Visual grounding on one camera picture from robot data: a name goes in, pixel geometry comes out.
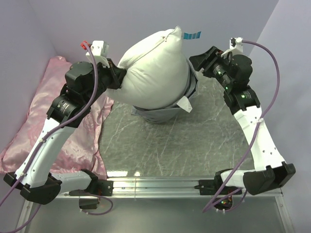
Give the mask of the white pillow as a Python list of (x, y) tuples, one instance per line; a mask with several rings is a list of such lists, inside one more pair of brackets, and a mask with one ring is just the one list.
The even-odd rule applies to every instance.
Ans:
[(189, 64), (182, 52), (182, 30), (156, 32), (129, 48), (118, 67), (126, 70), (120, 89), (107, 89), (115, 101), (162, 109), (180, 100), (189, 85)]

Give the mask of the grey pillowcase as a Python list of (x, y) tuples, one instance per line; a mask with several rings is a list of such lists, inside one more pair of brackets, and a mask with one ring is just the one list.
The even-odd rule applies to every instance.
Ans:
[(160, 124), (164, 123), (174, 117), (180, 112), (190, 113), (193, 109), (193, 100), (197, 95), (198, 90), (198, 78), (193, 66), (188, 64), (188, 79), (186, 88), (181, 97), (177, 99), (173, 104), (160, 109), (147, 110), (133, 106), (131, 115), (142, 117), (144, 120)]

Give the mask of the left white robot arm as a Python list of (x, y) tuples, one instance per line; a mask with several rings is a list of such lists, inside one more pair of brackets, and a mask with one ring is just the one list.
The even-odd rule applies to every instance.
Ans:
[(111, 59), (101, 62), (77, 62), (65, 73), (66, 83), (47, 111), (40, 137), (27, 159), (15, 172), (8, 172), (3, 180), (20, 190), (30, 202), (48, 204), (58, 194), (79, 190), (86, 195), (97, 194), (99, 178), (88, 169), (74, 173), (51, 173), (61, 148), (90, 113), (91, 105), (107, 89), (119, 89), (126, 70)]

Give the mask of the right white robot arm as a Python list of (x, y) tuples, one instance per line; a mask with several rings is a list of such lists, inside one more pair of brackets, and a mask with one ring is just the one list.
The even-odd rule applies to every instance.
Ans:
[(229, 168), (218, 171), (214, 188), (219, 194), (228, 190), (245, 189), (251, 195), (282, 188), (296, 173), (276, 148), (263, 119), (260, 101), (250, 87), (252, 60), (231, 51), (211, 47), (207, 52), (190, 57), (195, 71), (215, 78), (224, 88), (224, 100), (240, 125), (252, 154), (254, 169)]

